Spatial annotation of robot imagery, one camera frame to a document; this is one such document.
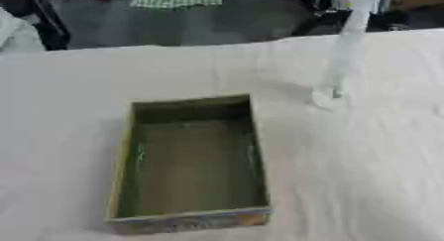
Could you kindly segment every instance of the table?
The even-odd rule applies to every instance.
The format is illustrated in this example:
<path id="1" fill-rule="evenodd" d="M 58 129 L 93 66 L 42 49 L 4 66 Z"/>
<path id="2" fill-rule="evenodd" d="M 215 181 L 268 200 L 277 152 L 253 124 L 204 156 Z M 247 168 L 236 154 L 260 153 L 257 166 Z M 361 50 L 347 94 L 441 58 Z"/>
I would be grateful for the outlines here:
<path id="1" fill-rule="evenodd" d="M 334 37 L 0 57 L 0 239 L 442 240 L 444 31 L 368 34 L 334 111 L 308 102 Z M 262 227 L 125 237 L 102 223 L 128 105 L 251 92 Z"/>

